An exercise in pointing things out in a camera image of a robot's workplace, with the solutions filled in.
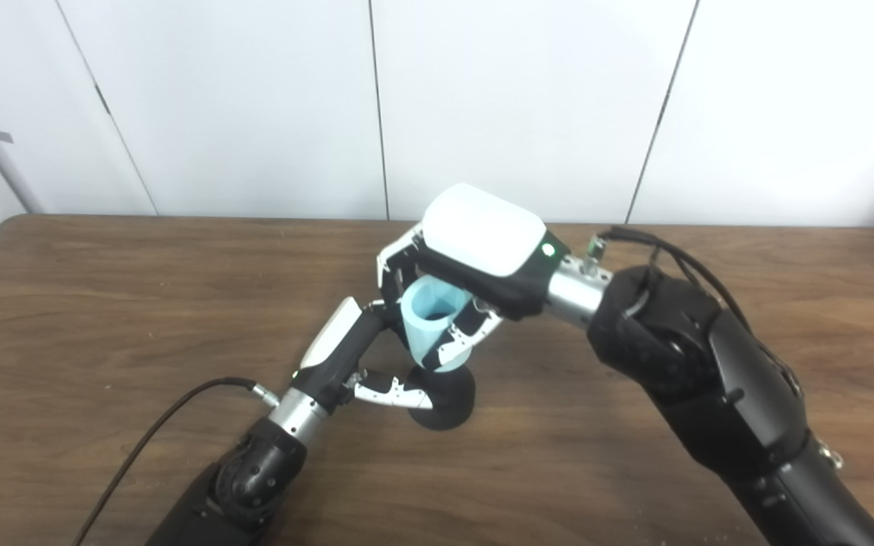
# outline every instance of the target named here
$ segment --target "light blue cup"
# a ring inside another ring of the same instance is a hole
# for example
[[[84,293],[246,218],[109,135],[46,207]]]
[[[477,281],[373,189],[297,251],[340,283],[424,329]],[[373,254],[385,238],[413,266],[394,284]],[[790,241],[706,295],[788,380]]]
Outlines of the light blue cup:
[[[444,331],[461,313],[471,294],[429,275],[420,277],[410,284],[400,300],[400,313],[407,332],[410,355],[419,366]],[[451,360],[437,371],[451,371],[464,364],[471,356],[471,349],[465,350],[457,359]]]

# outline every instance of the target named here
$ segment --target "wooden table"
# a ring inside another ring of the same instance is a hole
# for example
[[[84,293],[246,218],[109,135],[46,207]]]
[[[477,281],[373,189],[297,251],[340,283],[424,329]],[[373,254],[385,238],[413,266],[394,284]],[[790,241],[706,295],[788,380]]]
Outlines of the wooden table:
[[[69,542],[124,455],[216,376],[281,391],[347,295],[375,294],[382,221],[42,217],[0,227],[0,545]],[[580,249],[594,231],[555,225]],[[874,514],[874,229],[657,227],[731,288],[794,366],[814,429]],[[645,253],[614,246],[611,269]],[[409,357],[385,335],[365,366]],[[279,544],[762,544],[635,384],[553,318],[506,324],[471,357],[478,401],[433,432],[354,402],[320,431]],[[258,415],[198,397],[128,473],[87,543],[141,544]]]

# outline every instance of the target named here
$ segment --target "robotic hand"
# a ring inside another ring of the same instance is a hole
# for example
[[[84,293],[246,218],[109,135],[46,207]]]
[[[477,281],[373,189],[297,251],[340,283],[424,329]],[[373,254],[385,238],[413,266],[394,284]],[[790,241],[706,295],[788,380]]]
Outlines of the robotic hand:
[[[615,275],[602,269],[615,240],[651,246],[651,264]],[[660,252],[687,279],[663,274]],[[838,479],[841,458],[809,428],[794,373],[682,249],[613,229],[578,259],[535,215],[459,184],[378,257],[377,304],[398,331],[393,311],[417,267],[474,297],[424,357],[425,369],[439,375],[502,318],[547,311],[582,328],[598,359],[644,388],[687,452],[721,477],[772,545],[874,546],[874,519]]]

